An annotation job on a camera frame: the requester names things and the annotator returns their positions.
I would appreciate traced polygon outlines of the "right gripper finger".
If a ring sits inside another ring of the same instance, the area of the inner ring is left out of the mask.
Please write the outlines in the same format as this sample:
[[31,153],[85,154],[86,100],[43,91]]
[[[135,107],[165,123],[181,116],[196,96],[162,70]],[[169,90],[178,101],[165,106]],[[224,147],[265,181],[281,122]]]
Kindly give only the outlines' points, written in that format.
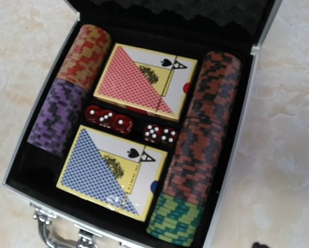
[[271,248],[271,247],[264,243],[254,242],[251,248]]

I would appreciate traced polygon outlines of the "green poker chip stack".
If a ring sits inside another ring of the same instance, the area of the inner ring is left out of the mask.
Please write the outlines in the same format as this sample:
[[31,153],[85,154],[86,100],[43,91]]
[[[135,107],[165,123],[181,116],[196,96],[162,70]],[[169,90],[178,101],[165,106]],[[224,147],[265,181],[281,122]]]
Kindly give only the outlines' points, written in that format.
[[153,237],[190,247],[204,207],[161,193],[146,228]]

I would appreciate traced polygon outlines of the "blue playing card deck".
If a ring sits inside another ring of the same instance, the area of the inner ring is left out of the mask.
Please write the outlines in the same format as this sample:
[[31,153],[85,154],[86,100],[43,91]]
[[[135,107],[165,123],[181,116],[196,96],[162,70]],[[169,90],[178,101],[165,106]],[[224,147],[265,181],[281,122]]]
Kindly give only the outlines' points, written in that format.
[[168,153],[79,126],[56,187],[145,221]]

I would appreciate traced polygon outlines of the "red playing card deck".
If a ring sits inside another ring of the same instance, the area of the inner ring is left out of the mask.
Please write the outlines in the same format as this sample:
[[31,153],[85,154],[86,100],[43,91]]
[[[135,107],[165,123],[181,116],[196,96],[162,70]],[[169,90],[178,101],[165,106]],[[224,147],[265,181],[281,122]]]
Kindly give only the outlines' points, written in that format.
[[93,96],[119,107],[179,121],[198,61],[115,43]]

